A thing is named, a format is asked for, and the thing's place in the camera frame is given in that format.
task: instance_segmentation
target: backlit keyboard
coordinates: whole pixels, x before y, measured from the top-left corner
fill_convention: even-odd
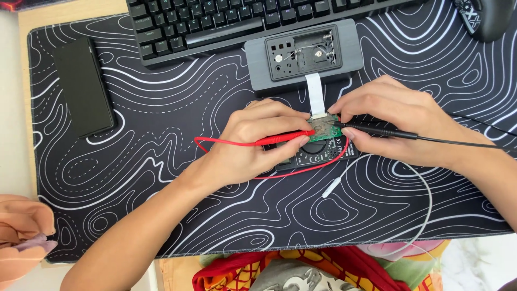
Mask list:
[[[247,40],[427,0],[126,0],[142,64],[211,55]]]

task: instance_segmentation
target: gaming mouse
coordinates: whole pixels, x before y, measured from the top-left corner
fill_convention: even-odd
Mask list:
[[[454,0],[468,33],[476,40],[500,39],[510,24],[514,0]]]

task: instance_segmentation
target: smartphone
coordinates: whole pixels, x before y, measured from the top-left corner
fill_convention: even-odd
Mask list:
[[[85,138],[116,126],[93,41],[79,38],[53,55],[75,133]]]

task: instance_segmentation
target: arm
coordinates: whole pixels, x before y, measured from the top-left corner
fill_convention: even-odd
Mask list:
[[[310,130],[308,113],[270,99],[234,112],[221,139],[255,142],[294,130]],[[270,151],[216,143],[173,182],[112,226],[72,267],[61,291],[125,291],[144,274],[181,219],[203,198],[229,184],[249,181],[296,154],[309,140],[297,137]]]
[[[348,122],[354,115],[370,114],[420,136],[493,144],[484,135],[454,121],[430,94],[408,89],[387,75],[342,96],[328,111],[340,112],[342,122]],[[517,229],[517,161],[502,150],[374,138],[351,127],[342,131],[359,151],[417,166],[443,167],[465,176],[483,192],[508,224]]]

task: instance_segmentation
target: green pcb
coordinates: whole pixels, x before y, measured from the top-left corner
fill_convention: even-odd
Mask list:
[[[329,123],[334,121],[338,121],[338,116],[330,114],[322,118],[307,120],[316,132],[310,136],[309,142],[342,136],[341,129]]]

